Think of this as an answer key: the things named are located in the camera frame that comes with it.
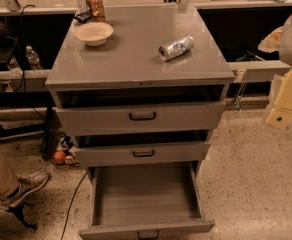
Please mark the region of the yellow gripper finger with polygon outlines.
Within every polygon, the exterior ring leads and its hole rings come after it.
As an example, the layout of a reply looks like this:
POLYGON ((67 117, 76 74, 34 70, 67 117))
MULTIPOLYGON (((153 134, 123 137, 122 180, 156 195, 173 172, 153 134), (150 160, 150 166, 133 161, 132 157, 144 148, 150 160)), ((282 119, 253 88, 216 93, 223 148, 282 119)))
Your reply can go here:
POLYGON ((274 104, 266 118, 266 124, 275 129, 292 123, 292 69, 280 79, 280 87, 274 104))

